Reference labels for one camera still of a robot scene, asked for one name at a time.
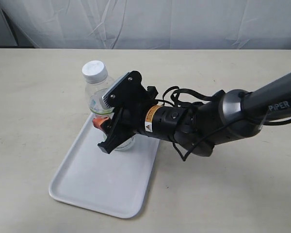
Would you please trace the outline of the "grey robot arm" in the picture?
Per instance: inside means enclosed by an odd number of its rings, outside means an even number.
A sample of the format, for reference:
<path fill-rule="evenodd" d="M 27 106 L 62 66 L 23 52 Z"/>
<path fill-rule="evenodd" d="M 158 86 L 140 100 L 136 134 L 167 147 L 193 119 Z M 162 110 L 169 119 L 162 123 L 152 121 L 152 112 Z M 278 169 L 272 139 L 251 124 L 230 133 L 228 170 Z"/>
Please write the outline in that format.
<path fill-rule="evenodd" d="M 257 135 L 263 126 L 291 123 L 291 73 L 248 92 L 220 90 L 206 96 L 192 89 L 172 86 L 170 100 L 158 99 L 154 86 L 143 87 L 142 76 L 131 71 L 102 96 L 101 105 L 113 116 L 95 117 L 93 126 L 106 134 L 98 144 L 111 153 L 136 134 L 169 141 L 176 151 L 209 157 L 216 145 Z"/>

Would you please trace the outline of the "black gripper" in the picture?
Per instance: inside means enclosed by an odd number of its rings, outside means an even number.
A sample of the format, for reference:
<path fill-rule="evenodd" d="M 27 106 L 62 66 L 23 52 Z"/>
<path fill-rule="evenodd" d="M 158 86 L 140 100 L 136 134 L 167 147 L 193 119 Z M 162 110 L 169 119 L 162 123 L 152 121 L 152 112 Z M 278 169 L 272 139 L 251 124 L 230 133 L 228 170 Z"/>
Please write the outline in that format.
<path fill-rule="evenodd" d="M 141 103 L 114 110 L 111 119 L 95 117 L 92 120 L 93 126 L 107 136 L 98 143 L 104 153 L 111 153 L 136 134 L 178 144 L 186 150 L 196 142 L 193 113 L 187 108 Z"/>

